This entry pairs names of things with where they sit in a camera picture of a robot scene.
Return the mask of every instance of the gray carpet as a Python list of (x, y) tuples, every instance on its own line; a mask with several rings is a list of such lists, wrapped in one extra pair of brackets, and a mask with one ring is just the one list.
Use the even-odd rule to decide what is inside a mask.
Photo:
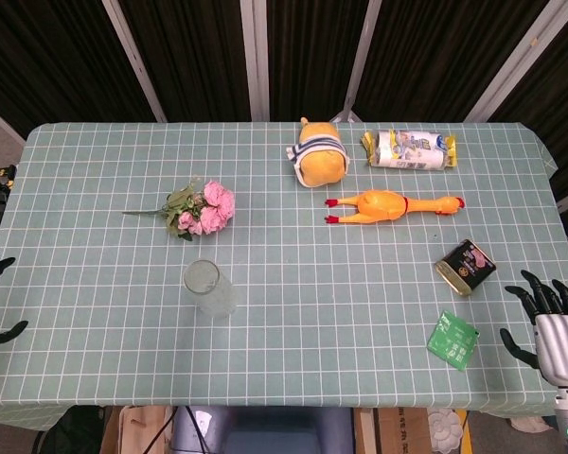
[[(19, 144), (0, 128), (0, 166), (18, 164), (21, 151)], [(505, 419), (479, 412), (470, 415), (470, 429), (474, 454), (563, 452), (558, 434), (553, 430), (536, 435), (525, 434), (514, 430)], [(29, 453), (35, 434), (32, 430), (0, 425), (0, 453)]]

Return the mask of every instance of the pink flower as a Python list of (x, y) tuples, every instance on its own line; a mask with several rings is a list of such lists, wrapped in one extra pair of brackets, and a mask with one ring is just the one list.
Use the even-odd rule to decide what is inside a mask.
[(202, 223), (198, 220), (193, 219), (191, 221), (191, 224), (189, 224), (189, 228), (187, 229), (187, 231), (194, 235), (201, 235)]
[(217, 182), (208, 182), (204, 187), (204, 198), (206, 203), (212, 206), (219, 206), (219, 200), (225, 188)]
[(236, 211), (236, 204), (234, 201), (234, 193), (228, 189), (225, 189), (219, 200), (219, 205), (217, 206), (217, 211), (219, 216), (223, 220), (227, 221), (232, 216), (234, 216), (234, 211)]
[(202, 223), (202, 230), (205, 234), (212, 234), (217, 232), (225, 226), (227, 219), (219, 216), (217, 208), (213, 206), (205, 206), (200, 213), (200, 222)]
[(193, 222), (193, 216), (188, 211), (184, 211), (181, 216), (179, 216), (179, 230), (187, 230)]

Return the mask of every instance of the green packet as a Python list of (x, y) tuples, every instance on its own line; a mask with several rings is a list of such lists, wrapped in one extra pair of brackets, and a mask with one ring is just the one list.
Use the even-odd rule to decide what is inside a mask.
[(445, 310), (427, 342), (427, 349), (459, 371), (464, 371), (479, 336), (473, 326)]

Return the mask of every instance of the pink flower bouquet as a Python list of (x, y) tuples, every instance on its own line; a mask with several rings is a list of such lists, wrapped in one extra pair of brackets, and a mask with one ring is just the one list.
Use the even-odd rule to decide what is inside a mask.
[(167, 197), (155, 211), (125, 211), (125, 215), (158, 215), (166, 219), (173, 235), (191, 241), (192, 235), (218, 232), (234, 216), (234, 193), (217, 182), (208, 182), (203, 192), (194, 192), (191, 183)]

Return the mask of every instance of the table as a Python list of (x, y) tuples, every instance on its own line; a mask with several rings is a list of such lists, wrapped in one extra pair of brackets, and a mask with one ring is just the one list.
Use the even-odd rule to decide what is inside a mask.
[[(367, 129), (456, 135), (444, 172), (369, 167)], [(418, 406), (545, 413), (554, 393), (503, 347), (531, 343), (503, 286), (520, 270), (568, 284), (568, 244), (548, 176), (555, 165), (520, 124), (339, 124), (351, 158), (341, 183), (307, 189), (285, 147), (296, 123), (54, 124), (27, 140), (0, 229), (0, 421), (45, 428), (74, 404)], [(154, 209), (194, 176), (234, 190), (237, 211), (186, 243)], [(327, 225), (326, 198), (390, 189), (461, 196), (455, 216)], [(329, 211), (343, 210), (340, 207)], [(471, 238), (498, 270), (470, 298), (433, 264)], [(237, 286), (237, 311), (213, 321), (182, 292), (198, 257)], [(459, 372), (425, 348), (448, 309), (480, 339)]]

